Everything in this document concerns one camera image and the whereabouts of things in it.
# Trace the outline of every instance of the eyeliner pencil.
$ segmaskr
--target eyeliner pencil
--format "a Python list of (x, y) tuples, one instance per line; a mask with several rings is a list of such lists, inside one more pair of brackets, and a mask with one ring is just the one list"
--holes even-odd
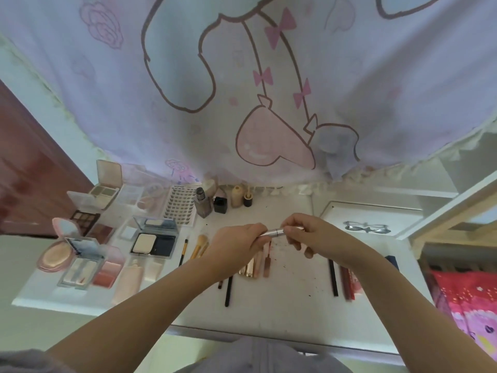
[(183, 252), (181, 253), (181, 258), (179, 259), (178, 267), (183, 264), (183, 259), (185, 257), (185, 252), (186, 252), (186, 246), (188, 246), (188, 239), (185, 240), (185, 244), (183, 245)]
[(330, 276), (332, 278), (333, 297), (338, 297), (339, 288), (337, 286), (337, 276), (335, 275), (335, 266), (331, 259), (328, 259), (328, 265), (330, 266)]
[(231, 283), (233, 282), (233, 276), (228, 279), (228, 288), (226, 289), (226, 300), (224, 301), (224, 306), (230, 306), (230, 296), (231, 296)]

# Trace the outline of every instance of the pink heart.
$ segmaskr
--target pink heart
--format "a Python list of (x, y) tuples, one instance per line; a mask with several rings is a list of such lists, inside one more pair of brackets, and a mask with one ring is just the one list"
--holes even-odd
[(280, 157), (307, 169), (316, 162), (304, 139), (271, 110), (272, 100), (258, 95), (256, 106), (240, 126), (236, 138), (240, 158), (257, 166), (269, 166)]

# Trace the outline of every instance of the wooden door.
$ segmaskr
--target wooden door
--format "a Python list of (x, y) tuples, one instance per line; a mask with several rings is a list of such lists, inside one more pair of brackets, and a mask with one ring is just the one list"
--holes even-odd
[(0, 81), (0, 234), (54, 236), (91, 182)]

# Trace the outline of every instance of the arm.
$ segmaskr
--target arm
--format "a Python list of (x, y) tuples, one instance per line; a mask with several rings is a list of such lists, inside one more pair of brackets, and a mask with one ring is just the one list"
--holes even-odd
[(375, 250), (314, 216), (296, 213), (282, 226), (297, 250), (301, 243), (308, 246), (306, 257), (317, 253), (354, 272), (410, 372), (497, 370), (490, 356)]
[(47, 352), (78, 373), (133, 373), (183, 309), (234, 275), (270, 238), (262, 224), (220, 229), (204, 256), (82, 326)]

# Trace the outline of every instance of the cartoon print fabric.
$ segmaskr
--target cartoon print fabric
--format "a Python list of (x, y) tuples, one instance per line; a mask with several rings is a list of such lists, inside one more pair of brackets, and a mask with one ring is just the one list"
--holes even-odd
[(497, 274), (433, 271), (457, 327), (497, 361)]
[(175, 182), (339, 181), (490, 118), (497, 0), (0, 0), (93, 143)]

